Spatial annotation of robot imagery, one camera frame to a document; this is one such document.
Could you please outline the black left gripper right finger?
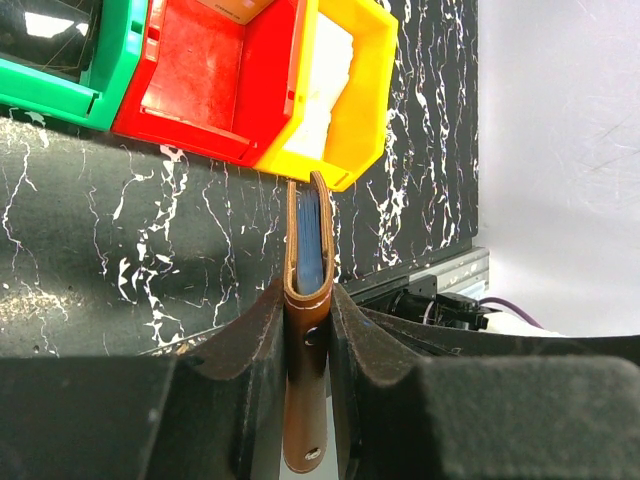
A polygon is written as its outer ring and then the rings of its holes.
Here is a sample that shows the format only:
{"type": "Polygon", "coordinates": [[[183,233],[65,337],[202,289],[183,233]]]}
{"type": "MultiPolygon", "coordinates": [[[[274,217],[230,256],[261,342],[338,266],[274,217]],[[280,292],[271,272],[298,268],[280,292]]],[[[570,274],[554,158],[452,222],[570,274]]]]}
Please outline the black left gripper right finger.
{"type": "Polygon", "coordinates": [[[342,479],[635,479],[639,340],[523,337],[331,304],[342,479]]]}

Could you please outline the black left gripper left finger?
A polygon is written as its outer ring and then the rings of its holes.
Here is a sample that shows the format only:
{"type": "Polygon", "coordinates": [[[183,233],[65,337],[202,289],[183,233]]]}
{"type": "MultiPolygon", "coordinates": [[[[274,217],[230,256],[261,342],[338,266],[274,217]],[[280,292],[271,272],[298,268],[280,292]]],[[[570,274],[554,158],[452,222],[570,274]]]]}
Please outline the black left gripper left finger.
{"type": "Polygon", "coordinates": [[[182,355],[5,358],[5,479],[275,479],[283,285],[182,355]]]}

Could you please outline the brown leather card holder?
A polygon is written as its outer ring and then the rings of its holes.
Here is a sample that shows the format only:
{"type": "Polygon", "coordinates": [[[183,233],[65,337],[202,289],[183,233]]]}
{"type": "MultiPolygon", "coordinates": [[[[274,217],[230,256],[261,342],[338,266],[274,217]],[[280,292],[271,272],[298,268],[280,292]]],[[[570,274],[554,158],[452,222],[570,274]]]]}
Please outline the brown leather card holder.
{"type": "Polygon", "coordinates": [[[334,272],[334,238],[328,187],[322,174],[287,192],[283,269],[287,386],[283,455],[290,470],[308,473],[327,446],[326,360],[334,272]]]}

